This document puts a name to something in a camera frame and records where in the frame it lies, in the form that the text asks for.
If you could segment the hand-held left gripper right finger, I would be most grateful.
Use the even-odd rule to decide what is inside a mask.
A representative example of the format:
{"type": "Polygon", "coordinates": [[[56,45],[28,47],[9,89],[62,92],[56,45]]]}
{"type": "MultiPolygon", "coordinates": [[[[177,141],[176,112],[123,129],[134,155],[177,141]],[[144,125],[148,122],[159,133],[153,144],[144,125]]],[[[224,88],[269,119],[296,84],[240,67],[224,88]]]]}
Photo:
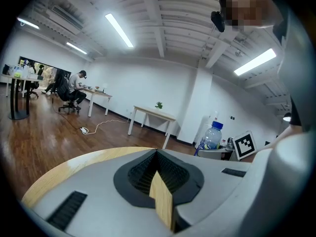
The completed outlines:
{"type": "Polygon", "coordinates": [[[173,178],[173,230],[160,237],[239,237],[242,222],[254,202],[271,151],[253,162],[199,158],[171,150],[158,150],[158,160],[169,163],[173,178]]]}

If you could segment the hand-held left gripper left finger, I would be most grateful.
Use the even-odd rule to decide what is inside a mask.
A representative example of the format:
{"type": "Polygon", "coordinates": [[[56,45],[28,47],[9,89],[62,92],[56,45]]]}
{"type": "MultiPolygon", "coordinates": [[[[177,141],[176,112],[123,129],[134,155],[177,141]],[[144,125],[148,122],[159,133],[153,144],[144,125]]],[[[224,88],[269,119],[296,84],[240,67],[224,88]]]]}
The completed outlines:
{"type": "Polygon", "coordinates": [[[170,237],[155,210],[155,200],[136,189],[128,178],[128,170],[118,177],[124,165],[132,168],[151,155],[143,150],[84,167],[48,191],[33,206],[39,217],[50,222],[57,209],[73,193],[85,199],[65,228],[73,237],[170,237]]]}

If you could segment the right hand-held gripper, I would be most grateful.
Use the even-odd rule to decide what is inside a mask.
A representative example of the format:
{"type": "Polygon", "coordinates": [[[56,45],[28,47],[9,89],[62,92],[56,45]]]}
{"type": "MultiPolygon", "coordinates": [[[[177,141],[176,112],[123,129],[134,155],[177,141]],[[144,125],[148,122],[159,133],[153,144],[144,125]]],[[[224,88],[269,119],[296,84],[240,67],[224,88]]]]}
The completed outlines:
{"type": "Polygon", "coordinates": [[[198,157],[215,160],[240,161],[257,152],[257,147],[251,131],[246,131],[240,136],[228,139],[226,150],[199,150],[198,157]]]}

